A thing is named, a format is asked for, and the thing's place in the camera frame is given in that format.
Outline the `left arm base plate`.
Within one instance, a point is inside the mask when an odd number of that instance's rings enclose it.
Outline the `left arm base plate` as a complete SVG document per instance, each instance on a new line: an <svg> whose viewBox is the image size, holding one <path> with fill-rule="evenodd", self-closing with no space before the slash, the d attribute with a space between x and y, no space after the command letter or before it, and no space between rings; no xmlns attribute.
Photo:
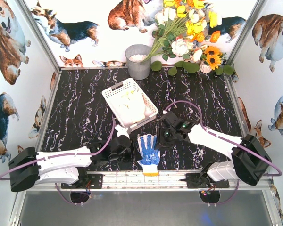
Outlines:
<svg viewBox="0 0 283 226"><path fill-rule="evenodd" d="M103 174L87 174L87 178L79 179L72 185L61 183L62 189L101 189L103 184Z"/></svg>

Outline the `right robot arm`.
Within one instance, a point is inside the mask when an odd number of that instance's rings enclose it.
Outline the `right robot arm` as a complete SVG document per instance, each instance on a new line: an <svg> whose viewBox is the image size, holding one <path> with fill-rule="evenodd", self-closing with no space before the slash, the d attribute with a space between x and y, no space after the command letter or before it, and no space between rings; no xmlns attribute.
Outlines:
<svg viewBox="0 0 283 226"><path fill-rule="evenodd" d="M239 179L255 186L271 164L263 146L252 135L230 136L203 127L195 120L183 120L174 112L165 112L159 119L158 147L171 147L175 142L187 142L212 149L228 158L208 164L203 174L217 182Z"/></svg>

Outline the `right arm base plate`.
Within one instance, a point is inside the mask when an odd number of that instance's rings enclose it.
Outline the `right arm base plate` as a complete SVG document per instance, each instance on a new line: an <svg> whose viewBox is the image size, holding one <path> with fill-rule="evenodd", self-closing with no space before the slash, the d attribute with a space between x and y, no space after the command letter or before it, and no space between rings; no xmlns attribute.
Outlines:
<svg viewBox="0 0 283 226"><path fill-rule="evenodd" d="M209 177L201 176L200 173L187 173L184 179L180 181L186 182L187 188L229 188L229 182L227 180L213 181Z"/></svg>

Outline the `blue dotted work glove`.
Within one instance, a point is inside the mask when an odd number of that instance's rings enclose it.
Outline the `blue dotted work glove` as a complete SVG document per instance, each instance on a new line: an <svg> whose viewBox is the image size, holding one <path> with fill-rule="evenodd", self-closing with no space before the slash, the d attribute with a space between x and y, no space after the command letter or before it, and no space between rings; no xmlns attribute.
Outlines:
<svg viewBox="0 0 283 226"><path fill-rule="evenodd" d="M159 165L160 163L160 151L155 148L157 142L157 136L152 134L146 134L138 137L139 153L142 159L138 161L140 166L143 165Z"/></svg>

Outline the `white plastic storage basket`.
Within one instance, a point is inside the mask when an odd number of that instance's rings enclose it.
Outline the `white plastic storage basket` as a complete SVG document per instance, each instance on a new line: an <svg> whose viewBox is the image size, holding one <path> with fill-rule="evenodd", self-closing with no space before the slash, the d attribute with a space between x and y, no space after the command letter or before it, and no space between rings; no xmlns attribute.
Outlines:
<svg viewBox="0 0 283 226"><path fill-rule="evenodd" d="M122 113L119 105L121 103L121 96L124 95L128 91L140 91L142 93L144 103L146 106L145 110L145 119L137 122L137 123L130 123L128 117ZM158 108L154 105L154 103L150 100L150 98L146 95L146 93L141 89L141 87L137 84L137 82L132 79L126 79L122 82L117 83L116 85L109 87L102 91L102 95L106 100L108 106L110 107L111 111L116 116L117 120L119 121L120 125L124 128L128 128L130 131L134 131L139 127L151 122L154 120L158 114Z"/></svg>

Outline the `cream knit glove pair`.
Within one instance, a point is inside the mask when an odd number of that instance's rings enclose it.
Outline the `cream knit glove pair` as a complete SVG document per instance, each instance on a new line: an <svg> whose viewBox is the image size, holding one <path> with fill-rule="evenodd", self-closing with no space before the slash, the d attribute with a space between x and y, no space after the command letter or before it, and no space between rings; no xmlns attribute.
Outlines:
<svg viewBox="0 0 283 226"><path fill-rule="evenodd" d="M140 91L128 91L121 96L119 108L128 117L130 123L145 119L146 106Z"/></svg>

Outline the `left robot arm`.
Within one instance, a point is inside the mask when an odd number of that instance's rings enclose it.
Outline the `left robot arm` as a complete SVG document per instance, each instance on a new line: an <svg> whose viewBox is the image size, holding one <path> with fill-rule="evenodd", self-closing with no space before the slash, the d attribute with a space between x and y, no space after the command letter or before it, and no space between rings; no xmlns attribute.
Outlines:
<svg viewBox="0 0 283 226"><path fill-rule="evenodd" d="M62 188L101 186L101 182L87 173L94 167L111 161L135 162L142 159L127 129L116 125L117 136L109 141L93 142L75 150L61 153L37 152L29 147L9 163L12 192L21 192L38 184L60 183Z"/></svg>

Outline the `white glove blue finger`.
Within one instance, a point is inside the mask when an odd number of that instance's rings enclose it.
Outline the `white glove blue finger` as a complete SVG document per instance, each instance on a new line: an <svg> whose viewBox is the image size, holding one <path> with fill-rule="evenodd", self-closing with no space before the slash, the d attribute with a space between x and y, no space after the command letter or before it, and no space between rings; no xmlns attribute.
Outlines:
<svg viewBox="0 0 283 226"><path fill-rule="evenodd" d="M151 164L151 165L143 165L143 174L147 177L155 177L159 175L158 166Z"/></svg>

